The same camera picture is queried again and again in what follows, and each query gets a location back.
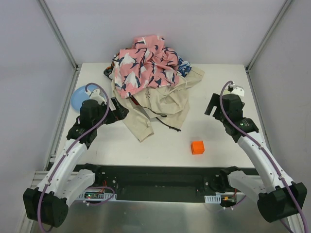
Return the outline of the beige jacket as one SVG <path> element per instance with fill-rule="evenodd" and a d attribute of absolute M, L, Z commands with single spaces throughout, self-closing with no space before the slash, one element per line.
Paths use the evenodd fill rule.
<path fill-rule="evenodd" d="M 190 110 L 189 88 L 198 84 L 204 74 L 203 70 L 192 67 L 191 71 L 185 77 L 181 77 L 174 87 L 147 87 L 125 99 L 120 97 L 117 86 L 112 81 L 113 95 L 123 107 L 129 110 L 123 120 L 124 124 L 139 142 L 154 134 L 152 119 L 159 121 L 169 129 L 181 131 Z"/>

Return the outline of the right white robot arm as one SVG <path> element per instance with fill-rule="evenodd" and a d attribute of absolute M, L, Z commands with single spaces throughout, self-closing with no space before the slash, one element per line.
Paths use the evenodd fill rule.
<path fill-rule="evenodd" d="M 246 175 L 240 168 L 231 166 L 220 171 L 209 182 L 209 187 L 219 193 L 233 188 L 243 192 L 257 204 L 267 222 L 274 222 L 300 213 L 307 195 L 303 183 L 296 183 L 281 168 L 266 148 L 259 129 L 250 118 L 243 116 L 244 103 L 235 94 L 220 96 L 214 93 L 205 111 L 220 121 L 226 133 L 246 153 L 262 182 Z"/>

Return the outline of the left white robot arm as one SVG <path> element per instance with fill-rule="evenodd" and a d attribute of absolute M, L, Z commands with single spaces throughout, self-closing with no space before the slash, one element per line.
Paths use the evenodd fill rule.
<path fill-rule="evenodd" d="M 27 188 L 23 194 L 28 219 L 57 228 L 62 225 L 69 207 L 83 191 L 89 187 L 101 189 L 104 178 L 97 165 L 84 164 L 74 178 L 70 176 L 97 137 L 97 129 L 104 124 L 124 120 L 128 115 L 129 110 L 115 97 L 111 100 L 114 110 L 105 101 L 83 101 L 80 114 L 68 131 L 61 154 L 36 188 Z"/>

